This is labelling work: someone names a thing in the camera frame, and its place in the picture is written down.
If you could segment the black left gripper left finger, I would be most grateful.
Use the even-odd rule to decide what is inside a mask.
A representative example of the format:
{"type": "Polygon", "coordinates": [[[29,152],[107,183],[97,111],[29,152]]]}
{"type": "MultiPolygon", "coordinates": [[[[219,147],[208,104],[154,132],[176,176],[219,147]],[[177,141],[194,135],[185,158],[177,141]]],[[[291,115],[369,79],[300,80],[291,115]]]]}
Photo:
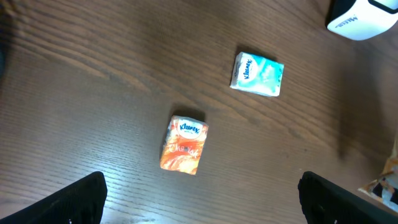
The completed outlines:
{"type": "Polygon", "coordinates": [[[99,224],[107,192],[103,173],[96,171],[52,195],[2,218],[1,223],[99,224]]]}

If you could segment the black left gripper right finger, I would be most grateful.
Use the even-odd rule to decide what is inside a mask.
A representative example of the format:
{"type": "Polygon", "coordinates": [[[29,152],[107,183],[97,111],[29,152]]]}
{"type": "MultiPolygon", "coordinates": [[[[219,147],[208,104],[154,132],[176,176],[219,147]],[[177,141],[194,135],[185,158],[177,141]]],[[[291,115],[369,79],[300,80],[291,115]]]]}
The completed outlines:
{"type": "Polygon", "coordinates": [[[298,183],[302,212],[311,224],[396,224],[397,217],[306,171],[298,183]]]}

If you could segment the yellow snack bag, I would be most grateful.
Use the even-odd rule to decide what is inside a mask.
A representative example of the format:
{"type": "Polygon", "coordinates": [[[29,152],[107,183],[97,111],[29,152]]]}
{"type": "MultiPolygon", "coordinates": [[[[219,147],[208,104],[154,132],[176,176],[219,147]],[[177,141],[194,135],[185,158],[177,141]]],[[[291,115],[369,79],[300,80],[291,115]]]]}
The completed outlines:
{"type": "Polygon", "coordinates": [[[397,212],[397,137],[379,178],[358,190],[397,212]]]}

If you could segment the orange tissue pack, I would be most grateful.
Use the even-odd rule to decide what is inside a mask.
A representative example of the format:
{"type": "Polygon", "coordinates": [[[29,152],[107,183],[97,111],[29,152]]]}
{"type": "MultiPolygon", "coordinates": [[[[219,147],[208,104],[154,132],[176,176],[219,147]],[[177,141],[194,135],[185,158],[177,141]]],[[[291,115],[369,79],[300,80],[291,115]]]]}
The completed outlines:
{"type": "Polygon", "coordinates": [[[202,121],[172,116],[163,145],[160,168],[195,175],[208,128],[209,126],[202,121]]]}

